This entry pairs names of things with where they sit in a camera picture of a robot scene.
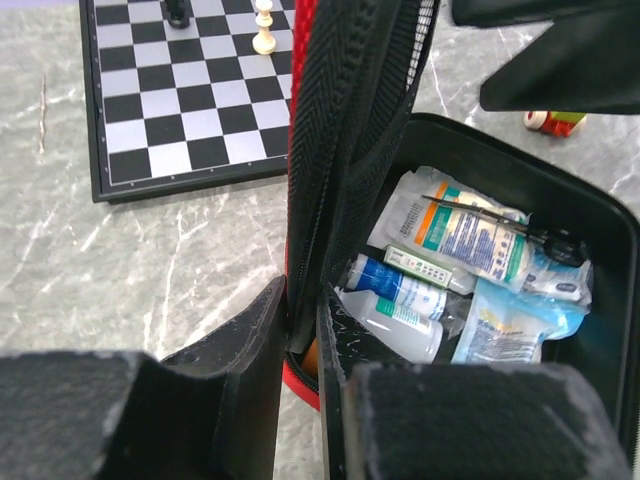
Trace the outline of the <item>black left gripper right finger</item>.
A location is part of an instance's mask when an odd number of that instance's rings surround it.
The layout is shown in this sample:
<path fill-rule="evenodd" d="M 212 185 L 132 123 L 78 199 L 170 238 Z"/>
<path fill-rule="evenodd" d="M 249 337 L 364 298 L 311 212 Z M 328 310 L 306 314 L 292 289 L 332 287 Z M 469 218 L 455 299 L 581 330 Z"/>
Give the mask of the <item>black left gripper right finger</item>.
<path fill-rule="evenodd" d="M 318 298 L 317 340 L 324 477 L 345 479 L 343 397 L 352 369 L 371 361 L 398 364 L 400 356 L 352 318 L 329 286 Z"/>

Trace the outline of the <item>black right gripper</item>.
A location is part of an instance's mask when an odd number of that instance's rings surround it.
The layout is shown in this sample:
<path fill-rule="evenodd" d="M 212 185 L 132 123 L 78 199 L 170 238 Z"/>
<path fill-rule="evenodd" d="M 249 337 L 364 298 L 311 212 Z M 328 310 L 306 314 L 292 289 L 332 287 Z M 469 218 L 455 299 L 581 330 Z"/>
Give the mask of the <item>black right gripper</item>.
<path fill-rule="evenodd" d="M 484 81 L 487 111 L 639 112 L 636 1 L 454 1 L 457 26 L 550 27 Z"/>

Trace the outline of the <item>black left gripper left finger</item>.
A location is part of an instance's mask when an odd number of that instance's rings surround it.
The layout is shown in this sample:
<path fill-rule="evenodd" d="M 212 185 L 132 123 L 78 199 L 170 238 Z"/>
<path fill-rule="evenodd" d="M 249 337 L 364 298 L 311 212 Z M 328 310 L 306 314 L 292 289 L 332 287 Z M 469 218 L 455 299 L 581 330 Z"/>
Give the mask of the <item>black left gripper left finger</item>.
<path fill-rule="evenodd" d="M 286 279 L 162 363 L 190 379 L 186 433 L 211 479 L 271 479 L 286 340 Z"/>

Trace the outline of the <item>brown bottle orange cap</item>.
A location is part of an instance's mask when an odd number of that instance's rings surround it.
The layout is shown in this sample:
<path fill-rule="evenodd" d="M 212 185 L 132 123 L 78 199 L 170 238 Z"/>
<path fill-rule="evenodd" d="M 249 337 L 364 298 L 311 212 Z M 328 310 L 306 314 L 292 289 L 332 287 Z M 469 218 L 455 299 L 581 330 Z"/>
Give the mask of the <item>brown bottle orange cap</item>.
<path fill-rule="evenodd" d="M 317 340 L 314 339 L 301 362 L 302 370 L 313 378 L 318 377 L 318 357 Z"/>

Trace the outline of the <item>white medicine bottle green label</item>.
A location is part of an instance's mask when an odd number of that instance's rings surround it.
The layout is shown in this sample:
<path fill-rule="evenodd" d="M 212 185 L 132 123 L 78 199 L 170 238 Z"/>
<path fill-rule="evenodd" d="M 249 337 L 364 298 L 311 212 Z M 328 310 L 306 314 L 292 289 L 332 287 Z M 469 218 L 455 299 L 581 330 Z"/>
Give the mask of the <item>white medicine bottle green label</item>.
<path fill-rule="evenodd" d="M 387 347 L 413 363 L 432 363 L 440 349 L 444 328 L 411 309 L 370 290 L 336 287 L 344 310 Z"/>

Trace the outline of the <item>small dropper bottle blue label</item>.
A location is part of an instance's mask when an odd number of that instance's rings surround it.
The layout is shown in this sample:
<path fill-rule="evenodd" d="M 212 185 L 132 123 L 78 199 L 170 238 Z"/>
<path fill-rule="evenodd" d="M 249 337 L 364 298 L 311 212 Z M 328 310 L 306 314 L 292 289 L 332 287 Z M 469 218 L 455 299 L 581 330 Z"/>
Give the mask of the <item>small dropper bottle blue label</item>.
<path fill-rule="evenodd" d="M 447 300 L 445 290 L 362 254 L 349 268 L 346 288 L 353 291 L 371 290 L 430 320 L 441 319 Z"/>

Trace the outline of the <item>small green box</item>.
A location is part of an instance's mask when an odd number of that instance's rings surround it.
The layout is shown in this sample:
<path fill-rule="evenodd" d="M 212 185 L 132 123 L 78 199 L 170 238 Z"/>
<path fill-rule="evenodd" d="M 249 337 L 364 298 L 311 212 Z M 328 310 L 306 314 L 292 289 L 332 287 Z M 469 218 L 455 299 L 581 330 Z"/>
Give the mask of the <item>small green box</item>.
<path fill-rule="evenodd" d="M 470 295 L 477 278 L 453 267 L 444 267 L 393 245 L 385 248 L 384 262 L 403 273 L 460 295 Z"/>

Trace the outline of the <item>beige bandage pack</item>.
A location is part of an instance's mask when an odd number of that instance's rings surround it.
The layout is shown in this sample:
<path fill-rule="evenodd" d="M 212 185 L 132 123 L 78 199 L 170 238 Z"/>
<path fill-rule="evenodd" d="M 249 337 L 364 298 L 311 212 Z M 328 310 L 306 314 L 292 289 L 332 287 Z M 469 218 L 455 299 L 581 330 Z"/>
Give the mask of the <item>beige bandage pack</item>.
<path fill-rule="evenodd" d="M 423 195 L 529 222 L 524 212 L 503 206 L 432 167 L 420 167 L 400 177 L 367 244 L 379 249 L 393 245 L 511 291 L 522 289 L 534 255 L 534 247 L 525 237 L 471 213 L 438 205 Z"/>

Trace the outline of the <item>blue wipes packet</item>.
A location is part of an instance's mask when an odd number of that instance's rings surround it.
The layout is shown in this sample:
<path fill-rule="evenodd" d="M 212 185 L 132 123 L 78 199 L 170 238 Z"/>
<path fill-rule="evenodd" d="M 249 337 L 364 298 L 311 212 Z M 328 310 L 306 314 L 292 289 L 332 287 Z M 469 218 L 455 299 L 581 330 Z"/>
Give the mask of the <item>blue wipes packet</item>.
<path fill-rule="evenodd" d="M 514 293 L 480 279 L 451 362 L 537 364 L 543 343 L 575 334 L 589 312 L 577 303 Z"/>

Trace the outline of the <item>black handled scissors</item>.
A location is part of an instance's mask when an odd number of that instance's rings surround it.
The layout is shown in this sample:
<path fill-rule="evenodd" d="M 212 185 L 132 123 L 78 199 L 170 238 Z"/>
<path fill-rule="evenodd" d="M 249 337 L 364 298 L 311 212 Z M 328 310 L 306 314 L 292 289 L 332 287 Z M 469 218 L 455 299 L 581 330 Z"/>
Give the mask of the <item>black handled scissors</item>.
<path fill-rule="evenodd" d="M 461 204 L 428 195 L 423 195 L 423 198 L 444 207 L 471 213 L 485 221 L 492 222 L 521 235 L 541 246 L 550 259 L 562 265 L 578 268 L 589 259 L 585 242 L 566 230 L 545 230 L 532 227 L 476 205 Z"/>

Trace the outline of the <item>red black medicine case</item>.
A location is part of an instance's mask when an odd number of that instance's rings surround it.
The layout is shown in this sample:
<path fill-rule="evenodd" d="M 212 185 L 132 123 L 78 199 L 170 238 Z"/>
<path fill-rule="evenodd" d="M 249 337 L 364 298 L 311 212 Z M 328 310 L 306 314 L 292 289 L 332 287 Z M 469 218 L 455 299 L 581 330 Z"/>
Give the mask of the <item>red black medicine case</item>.
<path fill-rule="evenodd" d="M 435 1 L 298 1 L 288 354 L 319 350 L 329 479 L 629 479 L 639 223 L 412 110 Z"/>

